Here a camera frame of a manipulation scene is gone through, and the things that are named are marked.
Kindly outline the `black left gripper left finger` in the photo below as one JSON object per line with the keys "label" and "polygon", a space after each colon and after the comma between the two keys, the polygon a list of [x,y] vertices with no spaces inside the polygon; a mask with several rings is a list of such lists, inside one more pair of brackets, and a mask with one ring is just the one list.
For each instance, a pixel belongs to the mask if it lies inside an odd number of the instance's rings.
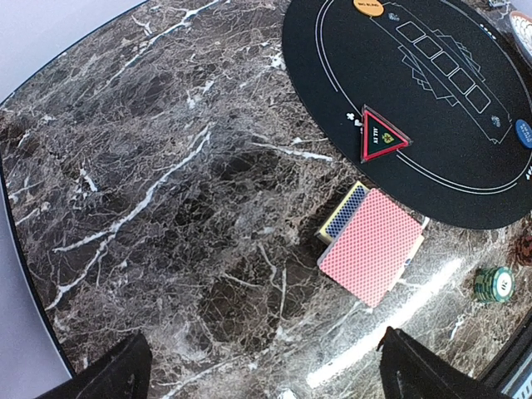
{"label": "black left gripper left finger", "polygon": [[138,332],[118,342],[98,361],[42,398],[146,398],[152,353]]}

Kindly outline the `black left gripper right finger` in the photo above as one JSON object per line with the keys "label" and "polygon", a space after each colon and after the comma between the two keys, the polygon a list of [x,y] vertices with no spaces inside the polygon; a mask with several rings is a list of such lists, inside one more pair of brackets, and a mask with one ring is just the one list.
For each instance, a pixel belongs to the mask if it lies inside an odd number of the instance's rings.
{"label": "black left gripper right finger", "polygon": [[398,328],[380,341],[386,398],[497,398],[499,393],[459,372]]}

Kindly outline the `orange big blind button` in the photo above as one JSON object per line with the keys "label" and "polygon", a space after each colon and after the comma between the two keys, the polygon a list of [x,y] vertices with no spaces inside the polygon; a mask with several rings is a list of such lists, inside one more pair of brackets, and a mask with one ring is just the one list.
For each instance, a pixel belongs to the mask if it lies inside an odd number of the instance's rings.
{"label": "orange big blind button", "polygon": [[384,13],[384,6],[379,0],[353,0],[353,6],[362,14],[369,17],[380,17]]}

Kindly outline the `red backed card deck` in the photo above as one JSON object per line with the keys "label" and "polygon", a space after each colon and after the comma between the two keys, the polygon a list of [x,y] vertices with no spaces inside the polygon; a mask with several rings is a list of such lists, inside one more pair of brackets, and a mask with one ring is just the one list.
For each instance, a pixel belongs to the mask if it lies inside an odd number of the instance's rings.
{"label": "red backed card deck", "polygon": [[402,271],[421,224],[378,189],[368,192],[318,267],[349,293],[375,308]]}

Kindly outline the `green poker chip stack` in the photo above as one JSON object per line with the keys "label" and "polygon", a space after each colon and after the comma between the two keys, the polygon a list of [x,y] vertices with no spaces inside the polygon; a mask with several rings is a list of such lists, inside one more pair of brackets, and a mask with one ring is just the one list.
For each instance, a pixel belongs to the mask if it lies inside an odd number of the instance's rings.
{"label": "green poker chip stack", "polygon": [[506,303],[515,291],[515,277],[507,267],[480,268],[474,280],[474,297],[482,303]]}

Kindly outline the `black red poker chip stack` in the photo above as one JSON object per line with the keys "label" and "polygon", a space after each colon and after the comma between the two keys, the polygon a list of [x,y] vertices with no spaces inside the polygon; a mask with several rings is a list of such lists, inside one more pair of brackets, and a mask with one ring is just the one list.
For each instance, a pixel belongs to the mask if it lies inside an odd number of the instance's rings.
{"label": "black red poker chip stack", "polygon": [[530,233],[523,233],[510,246],[510,259],[522,266],[532,263],[532,238]]}

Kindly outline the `blue backed card deck box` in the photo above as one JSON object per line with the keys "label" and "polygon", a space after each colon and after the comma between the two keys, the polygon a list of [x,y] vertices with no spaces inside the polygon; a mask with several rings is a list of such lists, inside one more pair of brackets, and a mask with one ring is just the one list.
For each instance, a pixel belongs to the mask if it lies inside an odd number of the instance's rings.
{"label": "blue backed card deck box", "polygon": [[332,243],[356,213],[368,192],[369,189],[357,181],[318,229],[316,236],[325,244]]}

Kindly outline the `red triangle all-in marker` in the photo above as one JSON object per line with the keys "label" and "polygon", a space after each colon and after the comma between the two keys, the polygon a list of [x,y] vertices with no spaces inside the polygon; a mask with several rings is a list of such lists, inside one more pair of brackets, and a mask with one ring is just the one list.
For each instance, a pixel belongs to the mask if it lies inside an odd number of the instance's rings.
{"label": "red triangle all-in marker", "polygon": [[361,162],[380,158],[407,148],[412,139],[377,111],[364,105],[362,108]]}

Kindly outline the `blue small blind button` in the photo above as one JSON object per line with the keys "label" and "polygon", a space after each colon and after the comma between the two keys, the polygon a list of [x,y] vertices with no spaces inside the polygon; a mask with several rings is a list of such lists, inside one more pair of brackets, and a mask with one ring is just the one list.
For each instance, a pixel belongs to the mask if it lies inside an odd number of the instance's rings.
{"label": "blue small blind button", "polygon": [[527,148],[532,149],[532,127],[526,121],[518,119],[515,122],[515,132],[521,144]]}

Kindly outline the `round black poker mat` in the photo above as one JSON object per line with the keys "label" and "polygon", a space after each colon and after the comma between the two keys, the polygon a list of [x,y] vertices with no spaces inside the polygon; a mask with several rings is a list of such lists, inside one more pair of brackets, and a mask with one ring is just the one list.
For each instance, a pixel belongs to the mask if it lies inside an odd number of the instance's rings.
{"label": "round black poker mat", "polygon": [[[295,91],[328,139],[404,205],[465,229],[498,229],[531,211],[531,70],[461,1],[293,1],[283,56]],[[412,139],[361,162],[368,105]]]}

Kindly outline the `patterned ceramic plate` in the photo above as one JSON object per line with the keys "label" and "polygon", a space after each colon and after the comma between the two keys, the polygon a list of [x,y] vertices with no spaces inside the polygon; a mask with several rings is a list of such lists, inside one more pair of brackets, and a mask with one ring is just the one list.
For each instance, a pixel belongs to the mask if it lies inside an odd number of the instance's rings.
{"label": "patterned ceramic plate", "polygon": [[510,25],[515,40],[525,47],[531,47],[531,18],[522,12],[512,11]]}

